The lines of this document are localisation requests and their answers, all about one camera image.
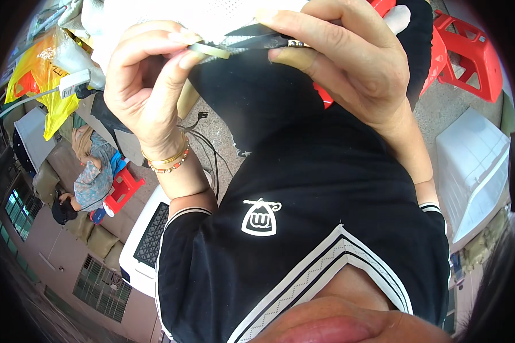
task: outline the blue floral fabric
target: blue floral fabric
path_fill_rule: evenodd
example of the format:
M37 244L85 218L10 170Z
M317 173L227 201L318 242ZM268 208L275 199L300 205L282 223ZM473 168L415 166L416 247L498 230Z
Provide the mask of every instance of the blue floral fabric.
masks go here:
M91 154L101 160L101 170L92 161L88 161L75 181L76 201L83 211L88 212L100 208L111 189L113 176L110 161L116 153L116 149L96 132L92 134L91 140Z

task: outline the yellow plastic bag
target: yellow plastic bag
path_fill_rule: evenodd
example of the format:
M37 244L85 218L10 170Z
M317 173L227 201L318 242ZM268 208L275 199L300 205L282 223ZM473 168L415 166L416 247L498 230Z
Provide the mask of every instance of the yellow plastic bag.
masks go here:
M14 101L22 95L33 96L59 86L59 80L68 75L66 71L55 66L51 60L38 55L45 49L54 49L54 36L48 35L41 42L29 48L21 57L19 64L7 84L6 103ZM78 109L80 101L76 94L61 99L59 92L46 94L36 100L48 108L46 114L44 139L48 141L55 131L61 127L69 114Z

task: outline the black shirt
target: black shirt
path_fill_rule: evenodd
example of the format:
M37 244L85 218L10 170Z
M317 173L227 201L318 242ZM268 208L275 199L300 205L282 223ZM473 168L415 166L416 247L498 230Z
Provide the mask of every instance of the black shirt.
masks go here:
M399 311L439 325L448 257L440 210L418 205L385 142L351 115L313 116L262 142L213 215L170 218L159 317L178 343L247 342L352 264Z

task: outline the woman's left hand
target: woman's left hand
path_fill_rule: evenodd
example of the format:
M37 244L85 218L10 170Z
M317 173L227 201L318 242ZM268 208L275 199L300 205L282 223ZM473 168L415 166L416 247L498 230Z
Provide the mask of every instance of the woman's left hand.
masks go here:
M205 57L184 49L200 40L172 21L150 21L129 28L111 56L104 100L150 159L168 159L184 144L177 100L190 70Z

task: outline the black pants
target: black pants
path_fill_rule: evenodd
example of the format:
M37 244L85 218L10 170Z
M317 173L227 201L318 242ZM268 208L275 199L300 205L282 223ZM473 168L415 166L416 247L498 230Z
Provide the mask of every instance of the black pants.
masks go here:
M413 110L429 74L433 12L425 0L398 0L397 4L408 6L411 12L410 24L397 37L408 56L406 96ZM312 80L295 68L270 63L267 53L256 49L228 60L217 59L197 65L189 76L198 93L225 121L242 151L252 151L270 134L324 111ZM326 112L340 110L345 111L331 106Z

